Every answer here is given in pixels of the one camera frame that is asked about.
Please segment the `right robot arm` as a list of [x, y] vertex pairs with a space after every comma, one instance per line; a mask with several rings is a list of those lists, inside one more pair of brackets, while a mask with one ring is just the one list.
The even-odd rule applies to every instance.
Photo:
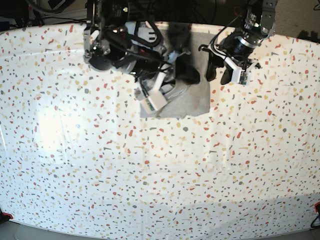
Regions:
[[89, 0], [84, 29], [84, 62], [96, 71], [113, 69], [134, 76], [142, 89], [181, 81], [196, 85], [200, 73], [192, 65], [188, 29], [170, 24], [160, 31], [136, 0]]

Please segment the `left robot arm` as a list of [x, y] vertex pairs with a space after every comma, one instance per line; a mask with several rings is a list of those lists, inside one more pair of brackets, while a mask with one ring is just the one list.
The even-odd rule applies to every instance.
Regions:
[[276, 0], [248, 0], [244, 9], [209, 42], [199, 46], [208, 53], [207, 81], [213, 81], [217, 69], [225, 67], [220, 84], [248, 85], [251, 71], [260, 69], [250, 55], [271, 37], [276, 26]]

